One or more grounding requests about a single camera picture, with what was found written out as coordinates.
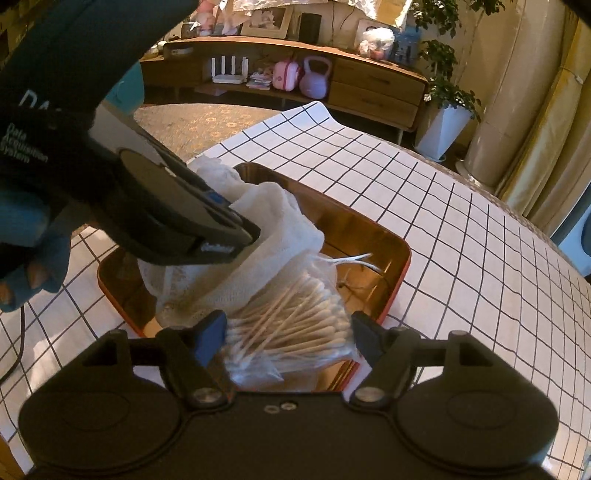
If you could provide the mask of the left hand blue glove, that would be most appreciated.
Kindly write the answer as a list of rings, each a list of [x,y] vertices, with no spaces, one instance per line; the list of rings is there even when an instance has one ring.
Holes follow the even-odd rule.
[[[25,192],[1,191],[1,310],[42,290],[55,293],[68,269],[70,235],[51,227],[60,207]]]

